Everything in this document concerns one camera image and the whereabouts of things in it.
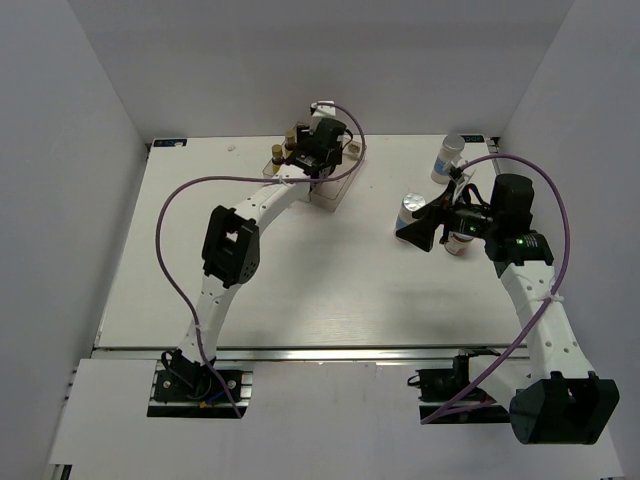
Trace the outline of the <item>white bottle silver cap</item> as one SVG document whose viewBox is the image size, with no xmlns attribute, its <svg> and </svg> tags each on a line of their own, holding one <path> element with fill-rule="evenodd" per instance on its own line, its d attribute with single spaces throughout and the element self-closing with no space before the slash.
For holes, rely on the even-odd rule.
<svg viewBox="0 0 640 480">
<path fill-rule="evenodd" d="M 425 198 L 417 193 L 407 193 L 401 201 L 400 209 L 396 218 L 394 227 L 394 236 L 397 237 L 397 232 L 402 228 L 413 223 L 415 219 L 413 214 L 423 208 L 426 205 Z"/>
</svg>

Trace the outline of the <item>yellow label brown bottle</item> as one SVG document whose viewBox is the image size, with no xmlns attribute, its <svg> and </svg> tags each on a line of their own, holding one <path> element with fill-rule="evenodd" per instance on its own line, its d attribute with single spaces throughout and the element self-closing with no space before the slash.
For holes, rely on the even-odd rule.
<svg viewBox="0 0 640 480">
<path fill-rule="evenodd" d="M 276 175 L 281 166 L 284 164 L 285 161 L 285 156 L 284 156 L 284 151 L 283 151 L 283 147 L 281 144 L 274 144 L 271 147 L 271 173 L 273 175 Z"/>
</svg>

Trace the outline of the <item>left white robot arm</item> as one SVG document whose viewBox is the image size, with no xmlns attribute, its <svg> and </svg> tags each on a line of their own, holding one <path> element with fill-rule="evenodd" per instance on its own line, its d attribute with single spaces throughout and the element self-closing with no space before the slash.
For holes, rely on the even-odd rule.
<svg viewBox="0 0 640 480">
<path fill-rule="evenodd" d="M 260 235 L 342 163 L 346 130 L 335 118 L 315 121 L 307 133 L 297 135 L 295 148 L 272 183 L 233 208 L 220 205 L 212 211 L 202 248 L 201 292 L 191 307 L 192 322 L 171 359 L 163 361 L 188 398 L 202 398 L 210 390 L 212 377 L 207 367 L 215 361 L 220 331 L 234 296 L 257 272 Z"/>
</svg>

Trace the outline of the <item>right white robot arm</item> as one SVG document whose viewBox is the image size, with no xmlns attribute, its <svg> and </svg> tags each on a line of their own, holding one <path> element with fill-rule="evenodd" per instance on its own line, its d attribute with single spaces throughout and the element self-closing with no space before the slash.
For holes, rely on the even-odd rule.
<svg viewBox="0 0 640 480">
<path fill-rule="evenodd" d="M 480 408 L 503 407 L 522 444 L 593 445 L 605 429 L 620 394 L 612 379 L 598 376 L 582 352 L 558 290 L 569 264 L 561 265 L 545 236 L 532 229 L 533 182 L 519 174 L 496 176 L 489 200 L 471 182 L 474 161 L 447 166 L 450 181 L 436 199 L 413 213 L 397 238 L 429 252 L 460 234 L 484 242 L 487 258 L 509 295 L 521 325 L 500 354 L 470 353 L 456 359 L 451 384 L 456 394 L 422 419 L 431 424 L 484 391 Z"/>
</svg>

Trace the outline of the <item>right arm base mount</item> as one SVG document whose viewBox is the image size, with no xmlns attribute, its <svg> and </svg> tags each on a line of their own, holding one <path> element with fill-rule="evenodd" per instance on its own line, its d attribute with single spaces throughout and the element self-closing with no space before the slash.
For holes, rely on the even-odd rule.
<svg viewBox="0 0 640 480">
<path fill-rule="evenodd" d="M 407 386 L 419 392 L 419 413 L 423 420 L 469 384 L 469 359 L 475 356 L 498 356 L 496 351 L 463 349 L 443 368 L 423 368 L 407 379 Z M 461 411 L 440 417 L 434 424 L 508 424 L 508 412 L 498 404 L 482 409 Z"/>
</svg>

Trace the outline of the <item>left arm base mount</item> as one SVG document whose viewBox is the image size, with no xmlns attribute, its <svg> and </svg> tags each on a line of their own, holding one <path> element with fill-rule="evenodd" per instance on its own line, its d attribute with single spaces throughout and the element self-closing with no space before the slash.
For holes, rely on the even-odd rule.
<svg viewBox="0 0 640 480">
<path fill-rule="evenodd" d="M 251 398 L 252 373 L 222 369 L 216 376 L 179 349 L 161 354 L 147 407 L 149 418 L 240 419 Z"/>
</svg>

